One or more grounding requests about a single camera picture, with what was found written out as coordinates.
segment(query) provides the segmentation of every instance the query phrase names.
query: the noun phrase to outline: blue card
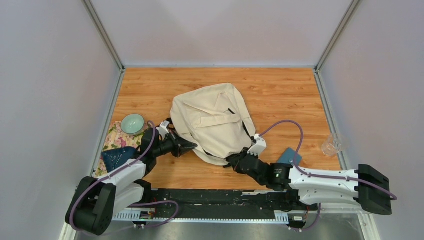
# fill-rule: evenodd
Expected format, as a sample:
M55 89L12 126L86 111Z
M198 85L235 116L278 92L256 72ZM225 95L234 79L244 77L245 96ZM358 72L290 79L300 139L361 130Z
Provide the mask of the blue card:
M279 164L292 164L294 156L295 156L295 150L293 150L292 148L289 147L282 153L282 155L279 157L277 163L279 163ZM302 156L297 154L296 164L299 165L301 163L301 160L302 160Z

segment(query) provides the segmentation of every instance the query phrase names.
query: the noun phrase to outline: metal frame edge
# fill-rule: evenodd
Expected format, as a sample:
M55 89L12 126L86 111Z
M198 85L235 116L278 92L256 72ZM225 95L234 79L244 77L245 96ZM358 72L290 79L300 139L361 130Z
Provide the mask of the metal frame edge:
M374 216L372 214L358 214L364 240L381 240Z
M99 164L100 155L103 151L103 145L104 145L106 137L108 135L109 125L110 125L111 120L112 120L112 115L114 114L115 105L117 104L118 95L119 95L119 92L121 90L121 85L122 85L122 82L124 80L125 72L126 72L125 69L120 72L119 79L116 83L116 88L113 92L113 98L109 102L109 106L110 106L109 111L106 115L105 120L103 121L104 122L103 131L102 131L101 136L100 136L100 138L97 142L97 151L96 151L95 156L94 156L94 163L93 163L93 166L91 168L91 172L89 173L93 177L94 177L94 174L96 173L96 168Z
M330 128L330 132L332 134L338 133L338 127L337 124L334 121L333 118L333 112L332 107L330 105L330 102L327 98L327 91L325 88L325 85L322 82L321 73L319 71L314 70L313 75L315 77L316 86L318 87L319 96L321 97L322 107L324 108L325 117L327 118L327 123ZM351 169L351 163L347 157L345 157L345 154L343 151L337 153L338 161L340 163L341 169L348 170Z
M103 39L104 44L106 45L107 49L109 50L109 53L112 55L113 60L115 61L116 65L118 66L119 70L123 71L125 69L125 66L122 63L114 45L112 44L112 41L108 36L108 33L106 32L105 28L103 27L102 21L100 20L100 17L97 14L96 9L95 9L92 1L91 0L81 0L81 1L84 4L85 9L87 10L88 14L90 15L96 29L98 30L98 33L100 34L101 38Z
M324 64L326 63L327 58L329 57L334 45L336 44L337 40L339 39L340 35L345 30L347 24L349 23L349 20L354 15L356 9L358 8L359 4L362 2L362 0L352 0L349 7L346 10L346 13L344 14L343 18L341 19L340 23L338 24L333 36L330 39L330 42L328 43L327 47L325 48L324 52L322 53L321 58L319 59L318 63L316 64L315 70L320 71Z

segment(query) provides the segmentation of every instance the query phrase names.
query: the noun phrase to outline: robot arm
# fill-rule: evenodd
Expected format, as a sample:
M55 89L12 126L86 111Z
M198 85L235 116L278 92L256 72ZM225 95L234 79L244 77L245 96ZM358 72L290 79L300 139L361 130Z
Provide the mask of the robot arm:
M232 155L226 160L239 174L252 177L259 185L274 191L287 191L291 201L306 205L318 203L342 203L361 206L363 210L391 215L391 198L386 193L353 181L359 179L389 191L389 179L369 165L360 164L358 169L331 171L302 167L299 171L291 164L266 163L259 154L266 148L265 140L254 136L252 147Z
M84 177L78 185L66 213L66 223L71 223L71 213L78 198L91 186L77 204L73 212L73 224L76 228L85 230L95 235L103 234L109 227L112 217L121 210L134 203L148 203L152 191L151 184L141 180L156 166L156 158L168 153L179 158L181 155L196 148L197 145L182 139L178 134L168 130L167 121L156 128L149 128L144 132L142 144L137 148L133 159L120 166L107 175L100 176L102 182L97 182L94 177ZM151 148L139 161L136 161L151 144Z

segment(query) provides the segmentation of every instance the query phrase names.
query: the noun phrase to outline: white bracket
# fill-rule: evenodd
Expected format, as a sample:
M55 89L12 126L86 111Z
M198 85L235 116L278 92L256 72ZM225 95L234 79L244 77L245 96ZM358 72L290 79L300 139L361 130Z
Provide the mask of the white bracket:
M130 165L130 163L134 161L135 159L128 160L126 164L113 170L108 175L110 176L120 171L122 168L125 169L103 181L105 184L113 184L116 186L115 204L113 206L114 215L127 208L129 205L139 202L143 197L144 188L133 182L145 176L146 165L141 161L137 161L133 165Z
M289 184L292 189L299 190L300 201L307 205L317 203L335 203L350 204L359 206L354 198L359 194L355 191L358 186L356 181L348 181L346 177L358 178L354 169L329 171L301 168L303 171L311 174L343 177L344 179L329 179L320 177L309 177L298 171L296 168L290 170Z
M259 156L259 154L261 154L267 148L267 143L262 137L259 136L259 134L255 134L253 139L256 141L256 143L254 143L249 148L249 150L247 150L247 153L253 156Z
M170 125L169 121L163 121L160 123L156 129L159 131L160 136L162 136L162 140L165 139L166 135L170 133L168 130L168 126Z

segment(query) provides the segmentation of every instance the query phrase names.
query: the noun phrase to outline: floral cloth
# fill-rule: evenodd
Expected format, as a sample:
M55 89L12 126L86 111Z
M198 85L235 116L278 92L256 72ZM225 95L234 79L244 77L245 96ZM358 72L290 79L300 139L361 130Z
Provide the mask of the floral cloth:
M134 147L137 148L141 142L144 133L138 135L128 135L121 129L121 122L116 121L112 123L107 131L106 140L104 141L103 151L118 149L123 147ZM98 161L97 169L95 171L96 178L107 174L105 163L103 158L100 157Z

